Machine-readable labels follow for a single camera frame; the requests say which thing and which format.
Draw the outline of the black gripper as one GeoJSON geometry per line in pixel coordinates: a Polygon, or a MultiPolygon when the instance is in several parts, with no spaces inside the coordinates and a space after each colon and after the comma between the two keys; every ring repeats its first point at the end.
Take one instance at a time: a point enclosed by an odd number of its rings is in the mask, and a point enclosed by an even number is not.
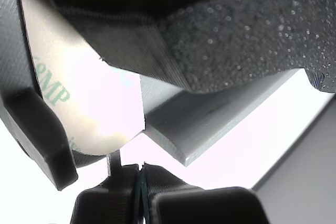
{"type": "Polygon", "coordinates": [[[191,92],[292,69],[335,92],[335,0],[202,0],[169,14],[159,31],[191,92]]]}

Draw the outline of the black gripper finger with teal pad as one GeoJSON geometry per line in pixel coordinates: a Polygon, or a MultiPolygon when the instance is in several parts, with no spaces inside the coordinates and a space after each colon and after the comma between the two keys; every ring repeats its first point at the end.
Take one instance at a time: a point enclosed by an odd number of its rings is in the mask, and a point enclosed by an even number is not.
{"type": "Polygon", "coordinates": [[[107,164],[108,177],[77,196],[71,223],[133,223],[139,166],[122,166],[120,151],[108,155],[107,164]]]}
{"type": "Polygon", "coordinates": [[[269,223],[250,189],[206,190],[150,164],[141,170],[141,189],[147,223],[269,223]]]}
{"type": "Polygon", "coordinates": [[[79,35],[109,65],[190,91],[164,41],[156,0],[52,0],[79,35]]]}

